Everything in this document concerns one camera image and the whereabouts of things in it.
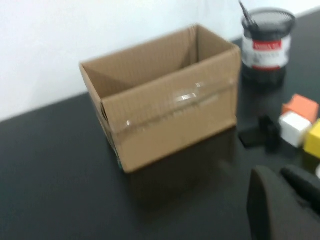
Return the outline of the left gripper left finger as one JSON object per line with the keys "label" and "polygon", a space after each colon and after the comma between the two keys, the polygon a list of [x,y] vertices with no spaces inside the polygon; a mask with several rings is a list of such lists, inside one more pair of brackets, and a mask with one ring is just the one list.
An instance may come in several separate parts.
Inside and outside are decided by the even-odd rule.
{"label": "left gripper left finger", "polygon": [[252,169],[247,215],[253,240],[318,240],[320,216],[281,175],[266,166]]}

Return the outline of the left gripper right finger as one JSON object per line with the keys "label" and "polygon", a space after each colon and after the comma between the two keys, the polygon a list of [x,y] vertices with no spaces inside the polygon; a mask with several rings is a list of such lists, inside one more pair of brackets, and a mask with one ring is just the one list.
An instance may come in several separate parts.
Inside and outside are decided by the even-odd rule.
{"label": "left gripper right finger", "polygon": [[320,179],[295,165],[286,165],[280,170],[280,173],[295,192],[307,201],[311,209],[319,216]]}

